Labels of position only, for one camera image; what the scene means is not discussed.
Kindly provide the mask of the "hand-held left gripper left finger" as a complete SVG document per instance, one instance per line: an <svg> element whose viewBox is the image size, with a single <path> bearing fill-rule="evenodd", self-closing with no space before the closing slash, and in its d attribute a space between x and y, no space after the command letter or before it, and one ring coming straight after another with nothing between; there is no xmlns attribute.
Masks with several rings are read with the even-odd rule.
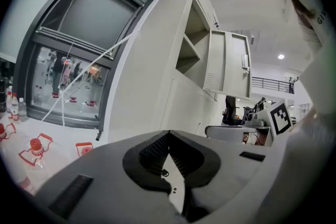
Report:
<svg viewBox="0 0 336 224"><path fill-rule="evenodd" d="M170 194L170 183L161 178L163 165L169 155L169 137L170 132L160 131L124 154L123 169L141 188Z"/></svg>

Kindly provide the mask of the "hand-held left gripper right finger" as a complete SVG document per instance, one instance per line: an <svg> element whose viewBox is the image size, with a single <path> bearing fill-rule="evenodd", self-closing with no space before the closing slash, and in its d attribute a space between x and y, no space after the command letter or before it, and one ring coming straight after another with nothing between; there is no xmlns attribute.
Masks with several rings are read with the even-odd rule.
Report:
<svg viewBox="0 0 336 224"><path fill-rule="evenodd" d="M211 182L219 171L221 159L211 149L173 130L169 131L169 154L184 178L182 216L189 222L195 222L208 215L209 211L196 201L193 189Z"/></svg>

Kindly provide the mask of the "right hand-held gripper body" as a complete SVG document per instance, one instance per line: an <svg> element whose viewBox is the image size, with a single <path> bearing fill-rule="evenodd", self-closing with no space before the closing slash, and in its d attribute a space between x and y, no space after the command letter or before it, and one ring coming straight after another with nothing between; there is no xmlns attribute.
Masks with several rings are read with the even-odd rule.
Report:
<svg viewBox="0 0 336 224"><path fill-rule="evenodd" d="M248 114L242 125L207 126L205 135L216 140L270 147L278 135L292 126L287 106L280 102L260 112Z"/></svg>

